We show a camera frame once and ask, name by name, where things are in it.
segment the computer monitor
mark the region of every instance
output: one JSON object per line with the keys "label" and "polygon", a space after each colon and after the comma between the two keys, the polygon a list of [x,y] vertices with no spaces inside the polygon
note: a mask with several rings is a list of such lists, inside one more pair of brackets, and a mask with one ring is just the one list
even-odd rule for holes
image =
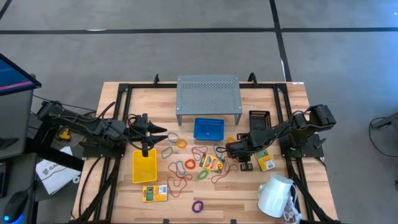
{"label": "computer monitor", "polygon": [[41,87],[32,75],[0,54],[0,96]]}

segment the yellow plastic basket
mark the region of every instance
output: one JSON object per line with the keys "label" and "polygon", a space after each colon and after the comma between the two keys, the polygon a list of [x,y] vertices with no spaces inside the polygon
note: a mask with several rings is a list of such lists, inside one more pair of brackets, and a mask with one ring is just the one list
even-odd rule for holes
{"label": "yellow plastic basket", "polygon": [[148,157],[143,157],[141,150],[132,152],[132,182],[138,184],[156,180],[156,149],[149,150]]}

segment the gray floor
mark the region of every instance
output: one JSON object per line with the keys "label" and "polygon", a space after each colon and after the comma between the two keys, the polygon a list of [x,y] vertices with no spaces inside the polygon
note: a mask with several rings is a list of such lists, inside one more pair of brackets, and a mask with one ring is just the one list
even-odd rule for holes
{"label": "gray floor", "polygon": [[[397,27],[393,0],[276,0],[282,28]],[[269,1],[13,0],[0,30],[273,27]],[[293,81],[311,104],[329,105],[338,124],[322,133],[333,198],[347,223],[395,223],[398,159],[381,155],[368,124],[398,111],[398,32],[283,33]],[[96,108],[105,81],[175,80],[231,73],[283,81],[274,33],[0,35],[0,52],[35,73],[35,94]],[[40,101],[32,106],[37,111]],[[374,131],[398,154],[396,132]],[[39,205],[39,223],[69,218],[76,186]]]}

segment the blue plastic basket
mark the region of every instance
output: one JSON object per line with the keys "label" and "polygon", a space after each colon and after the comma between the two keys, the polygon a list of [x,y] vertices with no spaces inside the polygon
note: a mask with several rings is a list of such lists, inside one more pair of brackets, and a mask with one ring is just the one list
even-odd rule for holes
{"label": "blue plastic basket", "polygon": [[195,118],[193,137],[197,140],[224,140],[224,120],[211,118]]}

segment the wooden table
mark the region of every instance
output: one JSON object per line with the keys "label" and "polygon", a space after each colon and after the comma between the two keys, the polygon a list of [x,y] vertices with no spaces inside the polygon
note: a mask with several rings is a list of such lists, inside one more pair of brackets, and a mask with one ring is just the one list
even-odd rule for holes
{"label": "wooden table", "polygon": [[[116,100],[119,82],[104,83],[101,98],[99,100],[98,111],[102,111],[111,102]],[[292,111],[305,110],[309,106],[307,93],[302,83],[287,83],[290,104]],[[168,131],[177,133],[180,138],[188,142],[185,149],[178,149],[175,143],[167,139],[155,145],[157,149],[157,170],[158,178],[156,182],[146,184],[132,183],[132,146],[126,149],[126,155],[121,160],[118,176],[118,185],[114,201],[112,223],[162,223],[163,219],[169,219],[171,223],[230,223],[231,219],[237,219],[238,223],[285,223],[283,218],[275,219],[263,214],[257,208],[257,190],[259,185],[267,182],[271,174],[281,174],[287,177],[285,159],[280,154],[278,141],[268,148],[276,168],[261,172],[255,158],[252,157],[252,172],[230,172],[229,175],[220,179],[217,184],[212,184],[210,179],[215,174],[209,174],[204,180],[197,180],[196,176],[202,170],[196,167],[188,170],[187,173],[193,175],[193,179],[188,181],[178,198],[173,198],[169,194],[167,202],[142,202],[142,186],[154,184],[166,184],[167,177],[172,175],[168,170],[168,165],[177,160],[186,161],[191,159],[191,148],[193,146],[207,146],[208,152],[214,154],[213,143],[197,141],[193,138],[193,122],[195,116],[184,116],[182,126],[178,126],[175,115],[177,89],[174,88],[141,88],[133,89],[130,104],[130,113],[148,113],[149,119],[156,125],[167,128]],[[210,116],[211,118],[221,118],[225,120],[225,139],[228,136],[236,136],[236,133],[246,133],[249,131],[249,110],[267,110],[271,112],[272,125],[278,124],[277,112],[275,107],[274,94],[271,89],[265,88],[246,88],[241,89],[243,104],[243,115],[239,125],[234,124],[232,115]],[[287,120],[286,109],[280,93],[282,111],[284,119]],[[111,108],[106,113],[106,118],[113,115]],[[174,154],[166,159],[162,159],[160,152],[166,147],[172,146]],[[80,186],[73,208],[74,216],[78,216],[78,202],[84,180],[88,170],[93,165],[95,159],[85,161],[85,166],[81,175]],[[100,160],[94,168],[87,183],[83,196],[83,210],[86,208],[98,192],[100,184],[103,161]],[[337,218],[333,198],[328,183],[325,168],[317,160],[312,158],[303,159],[305,175],[307,177],[308,189],[314,199],[322,209],[332,218]],[[105,217],[106,205],[108,204],[108,193],[104,196],[102,204],[101,218]],[[193,213],[191,206],[194,201],[202,200],[204,210],[200,213]],[[302,197],[299,197],[300,208],[306,218],[305,204]]]}

